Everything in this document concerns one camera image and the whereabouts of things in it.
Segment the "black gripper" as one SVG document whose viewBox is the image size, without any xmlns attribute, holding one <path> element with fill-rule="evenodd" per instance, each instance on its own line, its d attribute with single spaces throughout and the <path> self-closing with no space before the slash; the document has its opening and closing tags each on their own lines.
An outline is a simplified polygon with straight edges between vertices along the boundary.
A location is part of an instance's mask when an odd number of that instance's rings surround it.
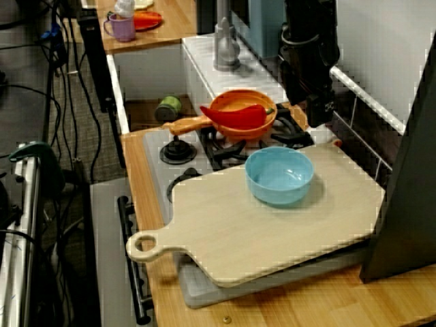
<svg viewBox="0 0 436 327">
<path fill-rule="evenodd" d="M 330 122 L 334 112 L 330 70 L 340 57 L 338 44 L 328 40 L 285 42 L 280 55 L 280 74 L 289 102 L 295 105 L 306 100 L 310 127 Z"/>
</svg>

